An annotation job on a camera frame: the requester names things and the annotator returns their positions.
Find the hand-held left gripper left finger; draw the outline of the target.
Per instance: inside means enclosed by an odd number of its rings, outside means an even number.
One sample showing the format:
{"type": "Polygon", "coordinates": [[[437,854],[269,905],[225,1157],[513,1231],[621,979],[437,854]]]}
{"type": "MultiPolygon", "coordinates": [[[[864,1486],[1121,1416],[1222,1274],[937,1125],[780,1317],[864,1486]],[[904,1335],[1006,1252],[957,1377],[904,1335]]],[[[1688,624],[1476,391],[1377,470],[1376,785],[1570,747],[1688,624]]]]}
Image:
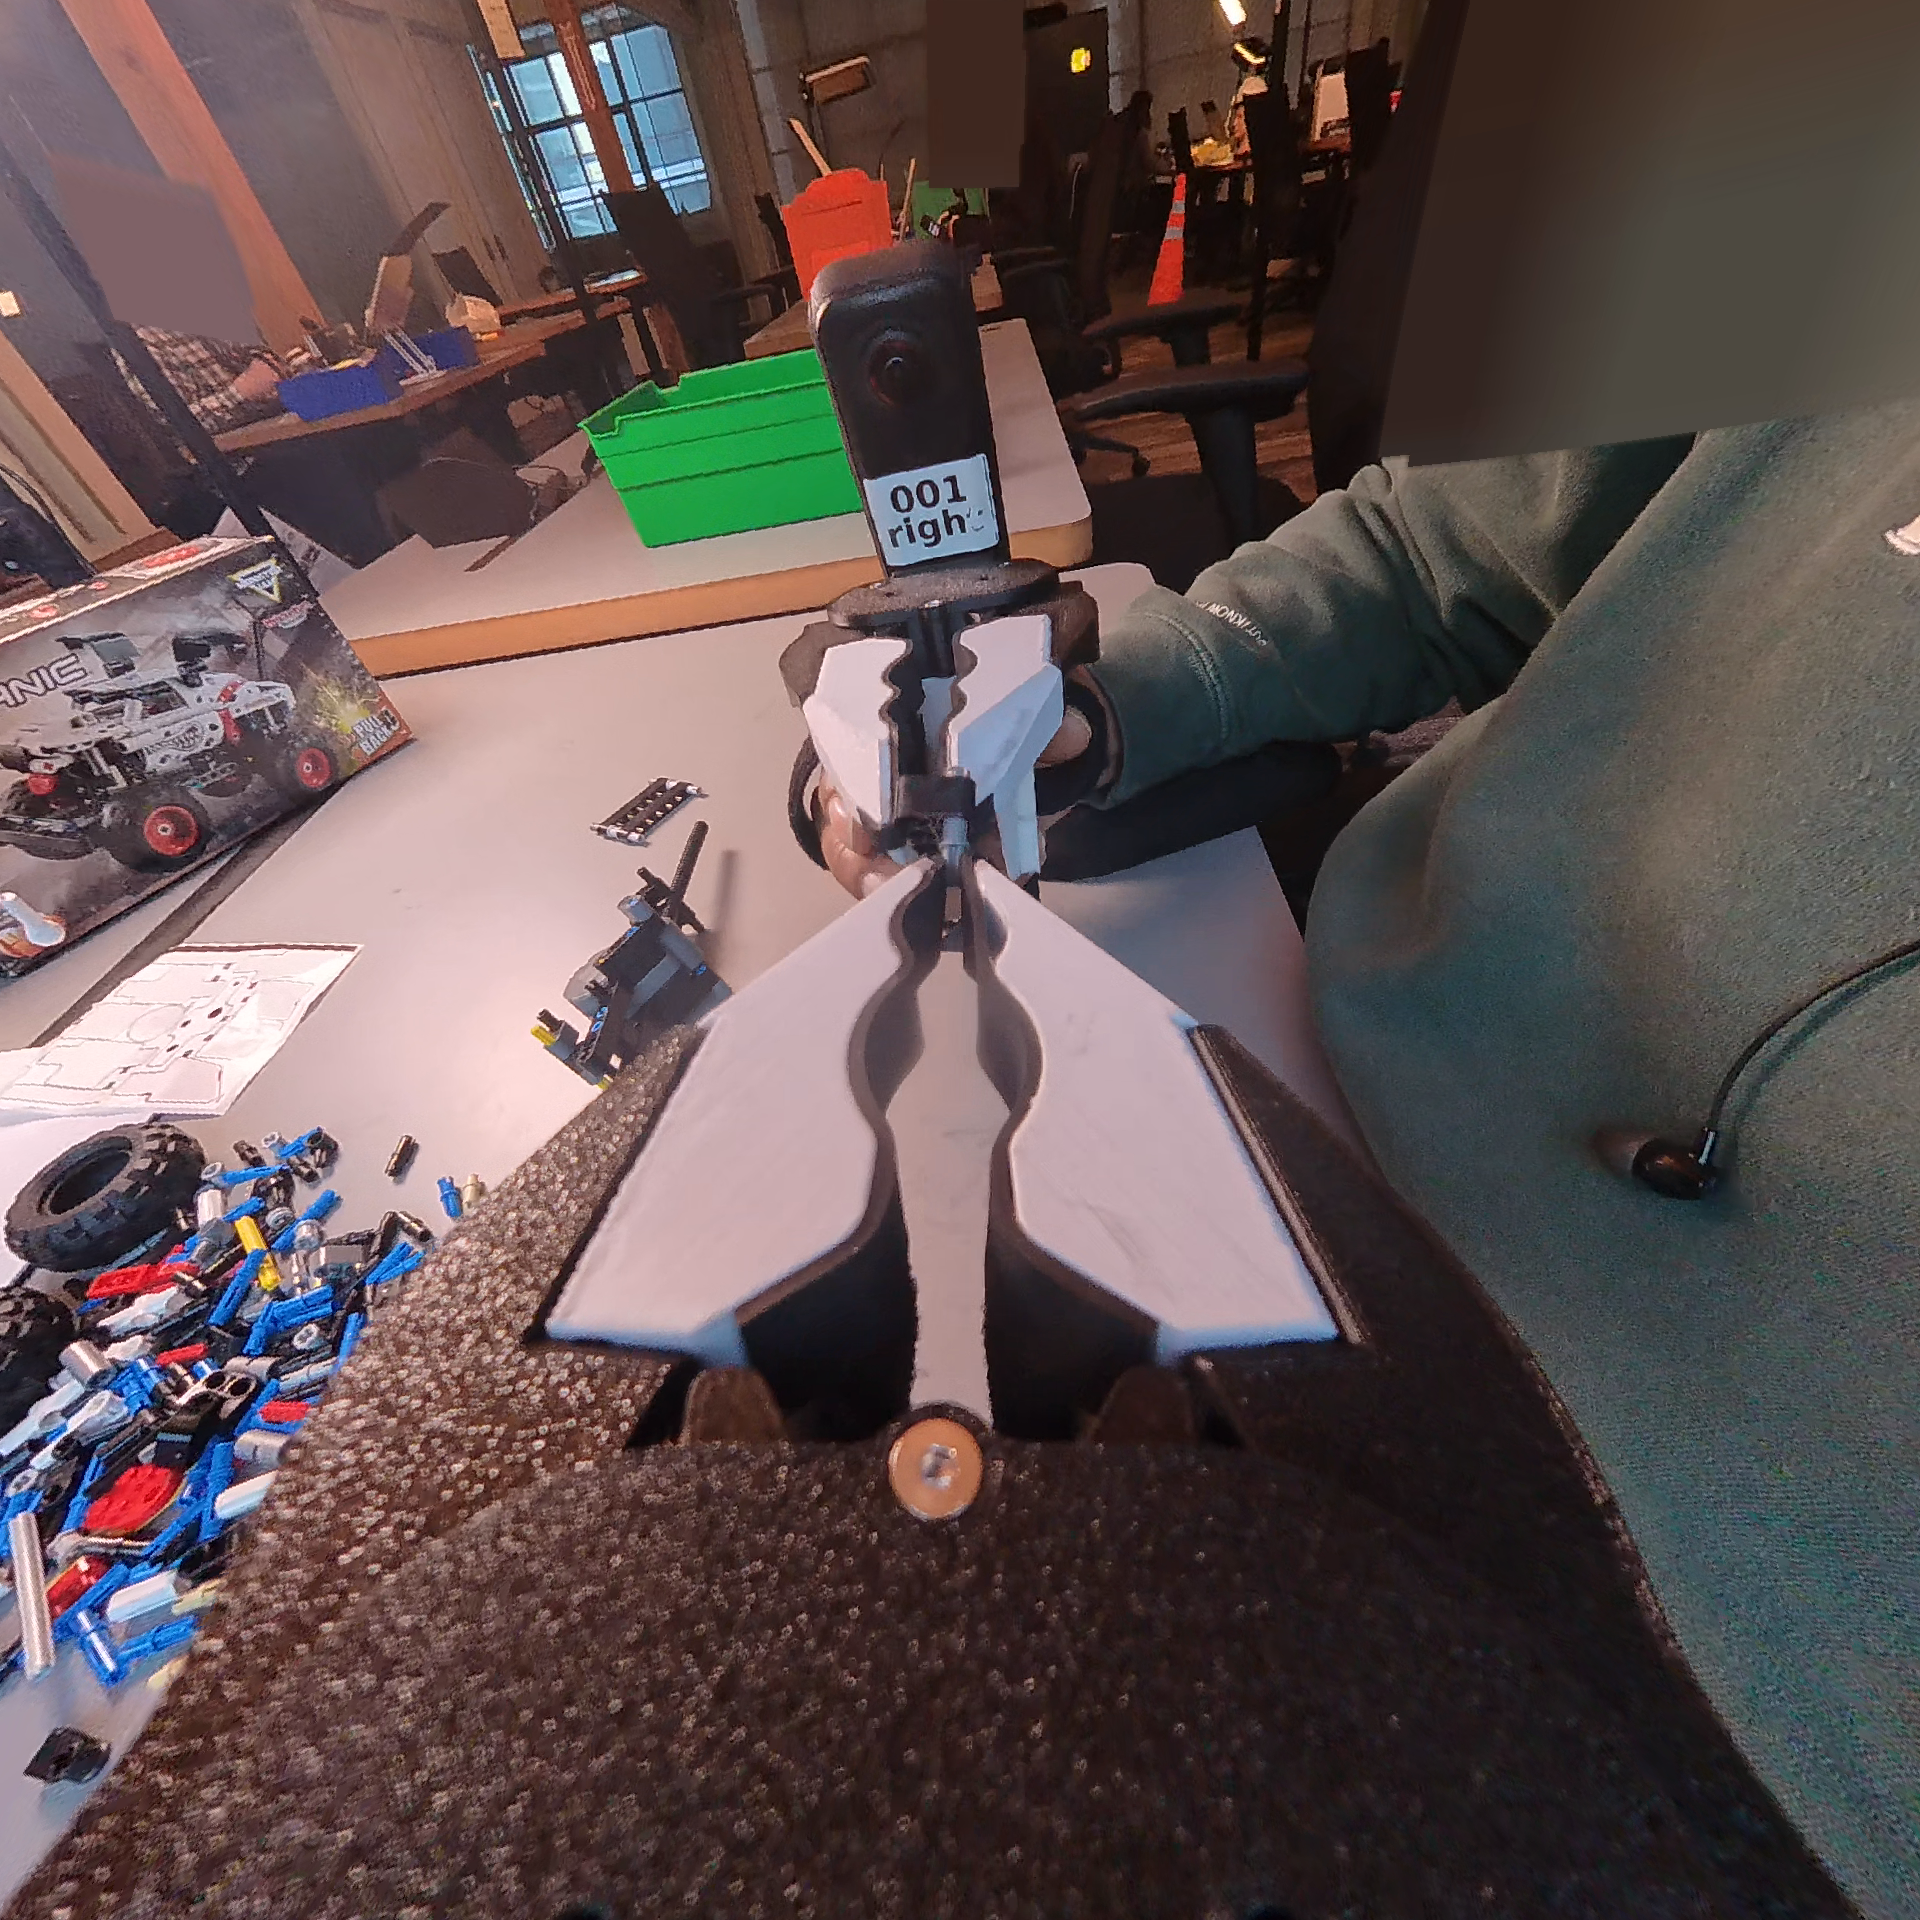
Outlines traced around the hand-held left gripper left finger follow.
{"type": "Polygon", "coordinates": [[[743,1364],[782,1291],[897,1199],[886,1109],[918,1058],[939,872],[875,894],[723,1001],[548,1311],[558,1341],[743,1364]]]}

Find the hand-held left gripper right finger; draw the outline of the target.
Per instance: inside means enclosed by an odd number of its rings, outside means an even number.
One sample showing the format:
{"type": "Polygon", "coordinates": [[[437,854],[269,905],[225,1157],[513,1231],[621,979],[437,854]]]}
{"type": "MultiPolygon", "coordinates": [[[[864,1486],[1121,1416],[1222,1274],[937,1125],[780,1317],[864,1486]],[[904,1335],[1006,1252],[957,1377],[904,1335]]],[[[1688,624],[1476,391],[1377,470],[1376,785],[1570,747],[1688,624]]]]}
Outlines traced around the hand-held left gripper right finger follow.
{"type": "Polygon", "coordinates": [[[1013,1228],[1140,1311],[1158,1356],[1334,1339],[1194,1019],[1010,879],[969,881],[1013,1228]]]}

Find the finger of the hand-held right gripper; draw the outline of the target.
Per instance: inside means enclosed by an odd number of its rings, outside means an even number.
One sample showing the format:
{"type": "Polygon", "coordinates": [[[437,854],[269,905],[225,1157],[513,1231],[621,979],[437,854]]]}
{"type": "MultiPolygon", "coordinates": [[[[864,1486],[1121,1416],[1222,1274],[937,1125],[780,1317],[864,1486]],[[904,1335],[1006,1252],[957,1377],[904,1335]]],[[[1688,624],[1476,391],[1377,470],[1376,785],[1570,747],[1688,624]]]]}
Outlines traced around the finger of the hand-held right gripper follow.
{"type": "Polygon", "coordinates": [[[911,642],[904,638],[804,633],[808,737],[822,771],[881,845],[894,818],[894,780],[906,753],[893,713],[901,673],[914,673],[911,642]]]}
{"type": "Polygon", "coordinates": [[[977,657],[948,713],[948,773],[970,780],[975,797],[992,805],[999,864],[1018,885],[1043,864],[1035,768],[1064,711],[1064,677],[1052,661],[977,657]]]}

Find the grey and black brick chassis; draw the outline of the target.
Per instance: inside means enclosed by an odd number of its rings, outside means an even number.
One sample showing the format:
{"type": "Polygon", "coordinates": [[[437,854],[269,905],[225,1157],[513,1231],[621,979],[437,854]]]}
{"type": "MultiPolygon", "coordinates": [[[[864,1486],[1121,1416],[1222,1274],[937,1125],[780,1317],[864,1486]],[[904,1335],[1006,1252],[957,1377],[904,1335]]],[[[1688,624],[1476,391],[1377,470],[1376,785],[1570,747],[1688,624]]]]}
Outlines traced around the grey and black brick chassis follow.
{"type": "Polygon", "coordinates": [[[548,1010],[533,1027],[546,1053],[596,1088],[730,996],[693,941],[705,928],[684,905],[705,836],[695,822],[672,883],[640,867],[637,893],[621,900],[626,930],[572,974],[566,1000],[585,1015],[584,1033],[548,1010]]]}

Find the pile of small building pieces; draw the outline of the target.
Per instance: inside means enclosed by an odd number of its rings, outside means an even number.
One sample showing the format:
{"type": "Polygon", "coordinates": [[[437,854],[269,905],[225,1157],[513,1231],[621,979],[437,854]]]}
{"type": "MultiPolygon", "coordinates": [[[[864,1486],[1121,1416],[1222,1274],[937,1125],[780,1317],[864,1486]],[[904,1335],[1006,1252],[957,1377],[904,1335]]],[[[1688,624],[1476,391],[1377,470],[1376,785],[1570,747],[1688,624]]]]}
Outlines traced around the pile of small building pieces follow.
{"type": "Polygon", "coordinates": [[[2,1434],[4,1682],[69,1647],[114,1689],[194,1639],[286,1446],[434,1243],[416,1213],[338,1223],[318,1126],[236,1156],[205,1157],[178,1225],[115,1266],[43,1271],[4,1235],[4,1289],[61,1295],[77,1326],[2,1434]]]}

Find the grey desk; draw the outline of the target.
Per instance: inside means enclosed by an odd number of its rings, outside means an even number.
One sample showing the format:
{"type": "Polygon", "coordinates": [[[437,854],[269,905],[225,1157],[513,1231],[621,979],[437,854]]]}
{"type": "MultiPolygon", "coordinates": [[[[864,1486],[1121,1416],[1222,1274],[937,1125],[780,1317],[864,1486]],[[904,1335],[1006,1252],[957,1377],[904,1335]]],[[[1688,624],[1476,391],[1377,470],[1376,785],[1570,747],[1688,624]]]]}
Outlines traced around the grey desk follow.
{"type": "MultiPolygon", "coordinates": [[[[311,1122],[342,1142],[327,1187],[338,1223],[391,1209],[450,1229],[436,1182],[491,1188],[589,1099],[530,1040],[537,1010],[566,1012],[570,974],[618,931],[617,900],[644,861],[670,873],[680,818],[650,852],[605,845],[589,822],[651,777],[705,791],[684,815],[710,836],[691,905],[712,964],[734,988],[811,937],[851,900],[804,860],[786,822],[804,734],[777,658],[811,612],[699,627],[587,649],[447,669],[391,685],[417,739],[288,822],[212,907],[159,937],[178,946],[357,946],[230,1114],[194,1131],[210,1157],[233,1139],[311,1122]],[[405,1182],[384,1178],[400,1134],[420,1139],[405,1182]]],[[[1129,873],[1049,886],[1046,903],[1190,1013],[1230,1028],[1349,1144],[1358,1146],[1314,1035],[1302,937],[1252,831],[1129,873]]],[[[985,1222],[989,1121],[1002,1112],[962,1033],[957,962],[925,988],[927,1055],[894,1107],[914,1229],[927,1260],[918,1387],[985,1409],[967,1260],[985,1222]]],[[[92,1788],[30,1782],[23,1763],[55,1728],[83,1728],[126,1759],[163,1693],[154,1663],[102,1693],[64,1652],[58,1673],[4,1689],[4,1906],[92,1788]]]]}

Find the orange red container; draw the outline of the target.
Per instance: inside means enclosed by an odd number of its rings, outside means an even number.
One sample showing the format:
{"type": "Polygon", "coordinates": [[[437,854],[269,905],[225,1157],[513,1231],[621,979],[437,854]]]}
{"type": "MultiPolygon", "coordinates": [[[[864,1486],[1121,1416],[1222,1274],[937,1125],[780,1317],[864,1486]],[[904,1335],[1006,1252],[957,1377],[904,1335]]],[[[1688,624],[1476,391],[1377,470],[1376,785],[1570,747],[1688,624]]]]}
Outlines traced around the orange red container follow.
{"type": "Polygon", "coordinates": [[[851,167],[811,180],[782,207],[782,224],[804,301],[830,263],[881,254],[894,245],[894,219],[883,184],[851,167]]]}

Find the green storage bin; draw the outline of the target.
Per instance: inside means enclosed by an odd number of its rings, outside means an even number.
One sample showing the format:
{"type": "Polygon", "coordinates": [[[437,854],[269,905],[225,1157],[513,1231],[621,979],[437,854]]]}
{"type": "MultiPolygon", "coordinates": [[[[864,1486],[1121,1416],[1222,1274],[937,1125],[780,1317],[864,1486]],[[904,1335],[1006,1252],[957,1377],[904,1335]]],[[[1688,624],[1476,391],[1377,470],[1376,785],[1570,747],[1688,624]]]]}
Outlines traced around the green storage bin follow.
{"type": "Polygon", "coordinates": [[[647,548],[862,510],[814,350],[640,385],[584,434],[647,548]]]}

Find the black office chair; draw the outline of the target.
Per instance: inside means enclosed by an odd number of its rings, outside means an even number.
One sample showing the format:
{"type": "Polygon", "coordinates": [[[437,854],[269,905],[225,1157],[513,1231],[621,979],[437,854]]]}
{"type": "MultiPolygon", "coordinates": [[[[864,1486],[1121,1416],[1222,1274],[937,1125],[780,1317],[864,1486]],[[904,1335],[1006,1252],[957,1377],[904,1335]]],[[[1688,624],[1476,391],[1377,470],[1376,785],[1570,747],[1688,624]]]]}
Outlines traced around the black office chair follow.
{"type": "Polygon", "coordinates": [[[1136,480],[1098,487],[1093,556],[1143,563],[1162,586],[1185,591],[1236,548],[1261,540],[1300,502],[1259,470],[1257,430],[1307,403],[1319,494],[1346,486],[1380,458],[1381,421],[1419,206],[1380,167],[1356,198],[1319,305],[1309,357],[1140,370],[1062,403],[1062,421],[1175,416],[1193,434],[1201,477],[1136,480]]]}

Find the black earbud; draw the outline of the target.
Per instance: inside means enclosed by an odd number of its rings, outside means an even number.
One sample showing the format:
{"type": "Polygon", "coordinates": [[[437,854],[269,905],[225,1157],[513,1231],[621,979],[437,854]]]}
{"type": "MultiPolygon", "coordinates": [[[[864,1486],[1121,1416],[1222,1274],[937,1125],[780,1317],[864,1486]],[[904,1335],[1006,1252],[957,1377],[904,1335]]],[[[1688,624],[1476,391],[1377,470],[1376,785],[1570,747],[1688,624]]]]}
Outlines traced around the black earbud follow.
{"type": "Polygon", "coordinates": [[[1822,981],[1816,988],[1780,1007],[1744,1042],[1719,1077],[1693,1132],[1668,1138],[1640,1126],[1604,1126],[1592,1138],[1596,1157],[1621,1181],[1661,1199],[1693,1203],[1707,1196],[1719,1185],[1723,1163],[1731,1153],[1724,1139],[1735,1094],[1745,1080],[1761,1069],[1763,1056],[1806,1023],[1826,1018],[1832,1007],[1868,993],[1890,974],[1907,973],[1915,967],[1915,961],[1917,940],[1907,940],[1822,981]]]}

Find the person in green sweatshirt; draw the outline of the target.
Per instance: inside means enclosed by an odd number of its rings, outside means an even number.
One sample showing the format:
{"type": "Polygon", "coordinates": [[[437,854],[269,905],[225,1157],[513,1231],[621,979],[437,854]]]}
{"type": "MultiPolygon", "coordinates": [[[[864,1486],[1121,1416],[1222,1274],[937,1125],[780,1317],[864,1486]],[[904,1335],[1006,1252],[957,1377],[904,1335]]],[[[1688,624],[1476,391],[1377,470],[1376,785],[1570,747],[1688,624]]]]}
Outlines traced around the person in green sweatshirt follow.
{"type": "Polygon", "coordinates": [[[1915,1917],[1915,405],[1705,437],[1520,677],[1334,845],[1332,1068],[1524,1337],[1719,1714],[1871,1917],[1915,1917]]]}

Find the cluttered background workbench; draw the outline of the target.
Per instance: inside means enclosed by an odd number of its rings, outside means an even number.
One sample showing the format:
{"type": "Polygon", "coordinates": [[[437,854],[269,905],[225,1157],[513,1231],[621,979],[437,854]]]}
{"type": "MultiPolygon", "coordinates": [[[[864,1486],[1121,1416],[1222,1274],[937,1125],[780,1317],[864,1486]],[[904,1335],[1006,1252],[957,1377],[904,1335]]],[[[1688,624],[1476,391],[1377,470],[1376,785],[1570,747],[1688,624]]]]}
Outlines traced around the cluttered background workbench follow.
{"type": "Polygon", "coordinates": [[[576,312],[508,327],[470,369],[406,382],[383,403],[304,421],[290,414],[219,434],[252,500],[350,565],[412,536],[389,490],[448,457],[520,469],[633,382],[621,322],[576,312]]]}

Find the white sticker sheet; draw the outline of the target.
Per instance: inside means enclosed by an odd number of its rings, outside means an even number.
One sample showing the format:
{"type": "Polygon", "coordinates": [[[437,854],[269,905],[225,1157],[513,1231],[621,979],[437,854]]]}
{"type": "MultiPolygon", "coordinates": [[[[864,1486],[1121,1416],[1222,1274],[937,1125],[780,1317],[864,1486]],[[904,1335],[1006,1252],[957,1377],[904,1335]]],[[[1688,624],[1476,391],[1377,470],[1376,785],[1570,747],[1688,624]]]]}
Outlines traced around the white sticker sheet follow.
{"type": "Polygon", "coordinates": [[[219,1116],[357,955],[357,946],[175,948],[58,1040],[4,1056],[2,1116],[219,1116]]]}

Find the black toy tyre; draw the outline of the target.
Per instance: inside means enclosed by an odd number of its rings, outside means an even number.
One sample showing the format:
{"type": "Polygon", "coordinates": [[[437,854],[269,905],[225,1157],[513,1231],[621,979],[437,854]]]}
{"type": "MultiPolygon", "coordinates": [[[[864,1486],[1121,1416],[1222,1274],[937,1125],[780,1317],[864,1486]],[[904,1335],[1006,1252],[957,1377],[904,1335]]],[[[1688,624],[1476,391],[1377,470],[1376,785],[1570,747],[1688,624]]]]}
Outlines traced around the black toy tyre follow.
{"type": "Polygon", "coordinates": [[[28,1178],[6,1213],[6,1242],[51,1272],[115,1266],[178,1225],[203,1169],[200,1142],[169,1122],[109,1126],[28,1178]]]}
{"type": "Polygon", "coordinates": [[[2,1434],[50,1391],[75,1332],[75,1309],[61,1295],[24,1285],[2,1291],[2,1434]]]}

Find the toy truck box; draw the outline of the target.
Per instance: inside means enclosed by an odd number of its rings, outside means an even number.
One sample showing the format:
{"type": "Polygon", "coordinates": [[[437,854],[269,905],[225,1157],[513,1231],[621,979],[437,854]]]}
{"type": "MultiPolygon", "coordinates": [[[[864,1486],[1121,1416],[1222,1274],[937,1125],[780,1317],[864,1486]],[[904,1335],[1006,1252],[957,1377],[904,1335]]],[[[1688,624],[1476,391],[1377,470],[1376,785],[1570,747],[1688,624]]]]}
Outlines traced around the toy truck box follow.
{"type": "Polygon", "coordinates": [[[2,617],[2,973],[412,737],[276,540],[189,540],[2,617]]]}

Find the small black Lego frame piece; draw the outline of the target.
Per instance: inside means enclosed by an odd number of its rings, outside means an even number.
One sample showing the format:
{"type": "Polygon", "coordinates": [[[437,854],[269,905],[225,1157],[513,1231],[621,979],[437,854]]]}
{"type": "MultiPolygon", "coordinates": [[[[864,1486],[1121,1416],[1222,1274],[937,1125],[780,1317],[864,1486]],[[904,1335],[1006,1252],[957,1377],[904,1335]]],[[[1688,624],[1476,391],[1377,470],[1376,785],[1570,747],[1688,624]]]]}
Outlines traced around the small black Lego frame piece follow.
{"type": "Polygon", "coordinates": [[[594,822],[589,831],[614,845],[644,848],[684,805],[705,797],[705,791],[691,782],[655,777],[640,793],[594,822]]]}

